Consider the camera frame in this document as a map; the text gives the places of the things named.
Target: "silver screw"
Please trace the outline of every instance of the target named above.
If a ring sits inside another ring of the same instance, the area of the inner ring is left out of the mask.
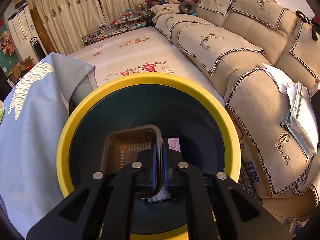
[[[93,174],[94,179],[102,179],[103,178],[103,173],[100,171],[97,171]]]
[[[218,172],[217,173],[217,178],[218,179],[226,179],[227,175],[224,172]]]
[[[141,162],[134,162],[131,164],[131,166],[134,169],[140,169],[142,167],[142,163]]]
[[[186,169],[186,168],[188,168],[188,163],[186,163],[186,162],[179,162],[178,163],[178,167],[179,168],[181,168],[181,169]]]

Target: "green wall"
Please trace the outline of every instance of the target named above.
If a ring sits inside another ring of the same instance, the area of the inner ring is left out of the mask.
[[[2,16],[1,19],[2,19],[2,27],[0,28],[0,31],[3,33],[4,31],[7,31],[7,27],[5,26],[4,16]],[[0,50],[0,66],[2,67],[2,69],[4,67],[7,69],[5,71],[6,75],[9,74],[10,70],[12,70],[13,66],[16,65],[18,61],[19,61],[19,58],[16,52],[14,52],[12,56],[10,56],[10,54],[7,54],[6,56],[4,56],[2,50]]]

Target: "bed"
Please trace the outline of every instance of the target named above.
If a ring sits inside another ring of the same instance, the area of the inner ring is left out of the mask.
[[[224,105],[223,98],[195,64],[152,27],[110,37],[69,56],[96,67],[98,87],[125,75],[140,72],[168,73],[199,84]]]

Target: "cardboard box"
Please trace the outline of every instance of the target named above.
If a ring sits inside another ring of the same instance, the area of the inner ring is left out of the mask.
[[[30,57],[27,57],[19,66],[20,71],[26,70],[28,67],[31,67],[33,65],[33,59]]]
[[[20,77],[21,71],[19,69],[18,63],[12,68],[11,74],[9,75],[10,80],[15,83]]]

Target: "paper stack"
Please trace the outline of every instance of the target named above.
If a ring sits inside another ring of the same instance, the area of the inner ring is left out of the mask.
[[[318,125],[308,90],[300,82],[294,83],[282,70],[266,64],[264,66],[266,73],[278,85],[279,91],[289,97],[290,109],[285,125],[309,160],[317,153]]]

